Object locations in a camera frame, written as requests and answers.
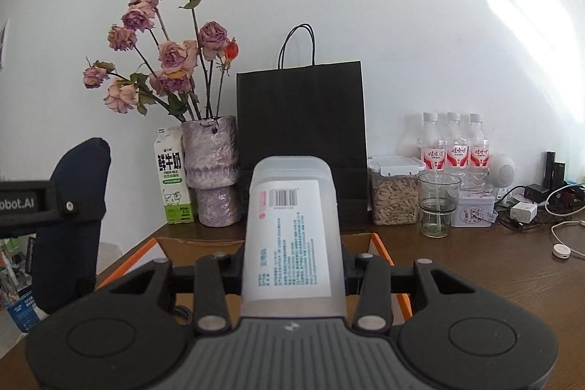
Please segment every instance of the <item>black rope handle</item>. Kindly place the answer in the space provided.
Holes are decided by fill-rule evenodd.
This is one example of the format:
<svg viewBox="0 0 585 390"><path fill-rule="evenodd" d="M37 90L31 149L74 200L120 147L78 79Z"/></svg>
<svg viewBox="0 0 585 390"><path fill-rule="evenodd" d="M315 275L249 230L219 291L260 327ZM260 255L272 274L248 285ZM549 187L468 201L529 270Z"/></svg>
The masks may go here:
<svg viewBox="0 0 585 390"><path fill-rule="evenodd" d="M294 29L292 29L288 35L287 35L287 39L284 41L282 48L280 49L280 53L279 53L279 63L277 65L278 70L282 70L284 68L284 53L286 51L287 48L287 43L289 41L289 39L293 36L293 34L297 31L297 29L303 28L305 30L307 30L309 32L309 35L311 36L311 42L313 44L313 52L312 52L312 65L315 65L315 33L313 32L313 28L311 27L311 24L299 24L298 26L296 26Z"/></svg>

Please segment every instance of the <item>clear glass cup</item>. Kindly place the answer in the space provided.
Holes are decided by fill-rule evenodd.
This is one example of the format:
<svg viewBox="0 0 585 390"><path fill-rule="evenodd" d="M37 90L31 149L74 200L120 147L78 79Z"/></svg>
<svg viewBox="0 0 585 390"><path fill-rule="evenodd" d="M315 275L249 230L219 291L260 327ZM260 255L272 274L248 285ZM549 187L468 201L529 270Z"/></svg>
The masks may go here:
<svg viewBox="0 0 585 390"><path fill-rule="evenodd" d="M442 172L418 176L418 229L431 238L447 236L459 202L461 178Z"/></svg>

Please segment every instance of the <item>barcode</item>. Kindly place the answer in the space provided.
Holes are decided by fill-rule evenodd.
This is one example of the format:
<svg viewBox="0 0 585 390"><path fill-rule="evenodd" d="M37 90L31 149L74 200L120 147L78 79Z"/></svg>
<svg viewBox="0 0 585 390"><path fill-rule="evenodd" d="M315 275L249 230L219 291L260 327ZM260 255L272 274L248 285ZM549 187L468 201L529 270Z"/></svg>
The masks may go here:
<svg viewBox="0 0 585 390"><path fill-rule="evenodd" d="M298 205L296 189L271 189L268 199L270 207L294 207Z"/></svg>

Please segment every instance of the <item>vase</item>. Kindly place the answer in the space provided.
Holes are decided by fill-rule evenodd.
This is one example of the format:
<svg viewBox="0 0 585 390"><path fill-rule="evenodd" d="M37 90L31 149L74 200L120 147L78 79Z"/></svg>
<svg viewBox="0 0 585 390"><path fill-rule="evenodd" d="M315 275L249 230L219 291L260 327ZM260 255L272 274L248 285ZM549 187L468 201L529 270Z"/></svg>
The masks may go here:
<svg viewBox="0 0 585 390"><path fill-rule="evenodd" d="M197 193L199 221L226 227L241 220L236 117L186 121L181 128L186 182Z"/></svg>

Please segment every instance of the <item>silver rivet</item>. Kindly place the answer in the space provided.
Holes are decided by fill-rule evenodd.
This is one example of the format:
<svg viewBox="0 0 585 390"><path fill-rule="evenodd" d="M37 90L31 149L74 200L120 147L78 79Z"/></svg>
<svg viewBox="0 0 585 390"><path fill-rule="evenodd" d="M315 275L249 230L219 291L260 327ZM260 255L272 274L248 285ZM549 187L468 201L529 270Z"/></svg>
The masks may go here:
<svg viewBox="0 0 585 390"><path fill-rule="evenodd" d="M210 314L209 316L203 316L200 320L197 321L197 326L200 329L206 331L217 331L221 330L227 324L226 320L221 316L214 316Z"/></svg>
<svg viewBox="0 0 585 390"><path fill-rule="evenodd" d="M381 316L362 316L358 319L358 327L364 330L380 330L386 326L386 320Z"/></svg>

